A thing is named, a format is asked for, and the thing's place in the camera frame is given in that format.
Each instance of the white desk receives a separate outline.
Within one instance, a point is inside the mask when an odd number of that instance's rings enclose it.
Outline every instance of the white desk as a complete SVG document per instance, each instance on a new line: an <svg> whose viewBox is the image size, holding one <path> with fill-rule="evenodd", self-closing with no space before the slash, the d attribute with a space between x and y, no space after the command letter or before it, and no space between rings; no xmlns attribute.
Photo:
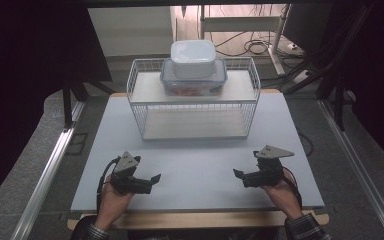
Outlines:
<svg viewBox="0 0 384 240"><path fill-rule="evenodd" d="M107 104L71 210L95 210L99 177L109 161L126 150L142 157L135 177L150 179L162 174L150 195L133 198L128 208L131 216L273 210L263 190L244 188L232 170L257 171L252 151L267 144L295 153L281 162L295 174L304 208L324 206L282 94L261 94L247 139L154 142L142 141L127 99L114 95Z"/></svg>

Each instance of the person's hand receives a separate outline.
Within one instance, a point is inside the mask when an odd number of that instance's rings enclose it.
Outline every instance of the person's hand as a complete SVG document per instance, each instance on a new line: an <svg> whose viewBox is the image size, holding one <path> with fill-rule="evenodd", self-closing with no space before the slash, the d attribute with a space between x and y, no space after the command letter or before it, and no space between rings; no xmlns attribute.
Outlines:
<svg viewBox="0 0 384 240"><path fill-rule="evenodd" d="M106 178L106 183L102 188L101 205L95 226L104 231L108 231L115 220L126 211L133 193L120 195L109 183L111 176Z"/></svg>
<svg viewBox="0 0 384 240"><path fill-rule="evenodd" d="M291 182L295 182L289 171L283 169L283 172ZM295 220L304 215L292 188L285 181L281 180L276 186L261 186L261 188L266 191L273 204L285 213L288 220Z"/></svg>

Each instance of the white wall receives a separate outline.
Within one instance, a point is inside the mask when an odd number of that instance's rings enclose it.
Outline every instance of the white wall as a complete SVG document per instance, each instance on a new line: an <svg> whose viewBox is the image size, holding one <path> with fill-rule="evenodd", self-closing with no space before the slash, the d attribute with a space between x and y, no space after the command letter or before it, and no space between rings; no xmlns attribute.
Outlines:
<svg viewBox="0 0 384 240"><path fill-rule="evenodd" d="M89 14L106 57L170 53L170 7L93 8Z"/></svg>

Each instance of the shirt cuff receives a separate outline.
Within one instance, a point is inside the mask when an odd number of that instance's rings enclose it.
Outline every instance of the shirt cuff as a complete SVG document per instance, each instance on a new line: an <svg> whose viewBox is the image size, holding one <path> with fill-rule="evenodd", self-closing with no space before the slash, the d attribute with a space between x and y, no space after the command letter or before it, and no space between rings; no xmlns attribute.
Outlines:
<svg viewBox="0 0 384 240"><path fill-rule="evenodd" d="M106 240L110 237L110 234L102 229L97 228L92 223L89 225L88 228L88 235L91 237L91 239L96 240Z"/></svg>
<svg viewBox="0 0 384 240"><path fill-rule="evenodd" d="M311 213L295 220L287 220L285 227L293 239L322 239L326 235Z"/></svg>

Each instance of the container lid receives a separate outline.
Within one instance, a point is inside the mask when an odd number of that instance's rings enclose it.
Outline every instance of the container lid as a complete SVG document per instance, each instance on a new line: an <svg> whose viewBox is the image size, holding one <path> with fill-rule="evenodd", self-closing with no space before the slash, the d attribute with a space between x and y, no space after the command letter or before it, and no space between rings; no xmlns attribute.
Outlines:
<svg viewBox="0 0 384 240"><path fill-rule="evenodd" d="M171 45L171 60L177 64L207 63L215 58L216 49L208 40L177 41Z"/></svg>
<svg viewBox="0 0 384 240"><path fill-rule="evenodd" d="M216 59L214 61L215 72L207 78L177 78L173 71L173 61L171 59L164 60L160 80L163 84L174 84L174 83L218 83L224 84L227 80L226 63L223 59Z"/></svg>

